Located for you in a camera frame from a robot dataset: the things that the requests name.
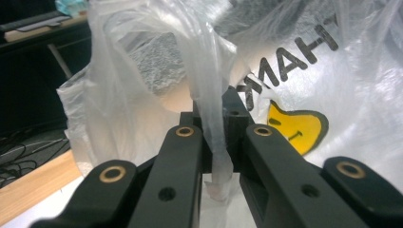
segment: white plastic bag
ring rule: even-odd
[[[309,162],[321,166],[330,157],[351,157],[403,192],[401,4],[283,1],[228,39],[251,68],[239,92],[256,121],[270,124],[274,109],[322,114],[326,133],[303,152]],[[252,91],[248,98],[245,88]],[[290,143],[309,135],[298,129],[303,123],[294,132],[271,125]]]
[[[226,199],[233,166],[225,149],[221,95],[235,46],[180,1],[92,1],[88,22],[88,69],[80,82],[73,79],[59,89],[77,162],[87,154],[92,165],[112,159],[140,164],[156,155],[167,130],[179,124],[179,113],[167,110],[163,101],[183,78],[169,77],[172,71],[184,68],[213,152],[210,194]],[[166,42],[177,48],[161,49]],[[165,68],[159,71],[160,65]]]

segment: dark background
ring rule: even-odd
[[[0,25],[53,10],[54,0],[0,0]],[[57,47],[72,74],[89,63],[90,31],[82,27],[45,43],[15,46],[7,54],[0,51],[0,137],[66,124],[56,88],[67,78],[48,44]]]

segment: black cable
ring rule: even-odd
[[[56,142],[52,142],[52,143],[50,143],[49,145],[46,145],[46,146],[43,147],[43,148],[41,147],[40,149],[35,149],[34,151],[32,151],[31,153],[27,154],[26,156],[20,157],[20,158],[18,158],[18,159],[14,159],[13,161],[9,161],[9,162],[6,162],[6,163],[4,163],[4,164],[8,164],[8,163],[11,163],[11,162],[15,162],[15,161],[17,161],[17,160],[22,160],[23,158],[26,158],[26,157],[29,157],[29,156],[31,156],[31,155],[33,155],[33,154],[42,152],[42,151],[44,151],[45,149],[48,149],[49,147],[55,145],[56,143],[62,142],[63,140],[66,140],[66,139],[67,139],[67,138],[63,138],[63,139],[58,140],[58,141],[56,141]]]
[[[34,161],[34,160],[25,160],[25,161],[20,161],[20,162],[18,162],[18,163],[20,164],[20,163],[27,163],[27,162],[33,163],[34,169],[38,167],[38,162],[36,162],[36,161]]]
[[[9,178],[6,178],[6,179],[1,180],[1,181],[0,181],[0,188],[3,188],[4,183],[5,183],[6,181],[13,180],[13,179],[15,179],[15,177],[9,177]]]
[[[18,171],[16,169],[5,169],[5,168],[0,168],[1,174],[8,174],[10,176],[18,177]]]
[[[14,160],[18,160],[18,158],[20,158],[21,156],[23,156],[23,155],[25,154],[25,152],[27,151],[27,147],[26,147],[24,144],[17,144],[17,145],[23,146],[24,149],[23,149],[23,152],[20,153],[17,157],[15,157]]]
[[[19,163],[13,163],[13,164],[8,165],[8,167],[13,166],[13,165],[17,165],[17,166],[18,166],[18,171],[17,171],[16,169],[13,169],[13,170],[15,170],[15,172],[18,173],[18,177],[17,177],[17,178],[21,178],[21,177],[23,176],[23,175],[21,174],[21,169],[22,169],[21,165],[20,165]]]
[[[25,130],[23,132],[16,131],[7,137],[4,137],[0,141],[0,155],[7,153],[13,147],[17,146],[18,143],[29,138],[32,134],[32,129]]]

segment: black metal bracket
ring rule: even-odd
[[[222,98],[227,151],[259,228],[403,227],[403,196],[368,166],[338,157],[315,167],[275,128],[254,124],[234,88]],[[97,166],[59,217],[32,227],[199,227],[212,158],[201,126],[194,106],[158,156]]]

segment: screw hole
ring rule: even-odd
[[[191,136],[191,135],[193,135],[194,132],[195,132],[195,130],[193,130],[192,128],[187,127],[187,126],[183,126],[183,127],[178,128],[178,129],[176,130],[176,134],[177,134],[178,136],[181,136],[181,137],[188,137],[188,136]]]
[[[184,129],[181,129],[179,132],[181,132],[181,134],[189,134],[190,130],[188,128],[184,128]]]
[[[357,164],[341,161],[336,165],[338,172],[353,179],[365,178],[365,171]]]
[[[100,174],[100,181],[112,183],[122,179],[125,176],[125,168],[122,166],[110,166]]]
[[[269,136],[272,134],[272,131],[270,129],[264,128],[264,127],[257,127],[255,128],[255,134],[260,135],[260,136]]]
[[[175,189],[171,187],[165,187],[161,189],[160,193],[158,194],[158,198],[161,201],[171,201],[175,198],[176,192]]]
[[[301,191],[305,196],[307,196],[309,198],[318,198],[319,197],[319,191],[310,184],[302,185]]]

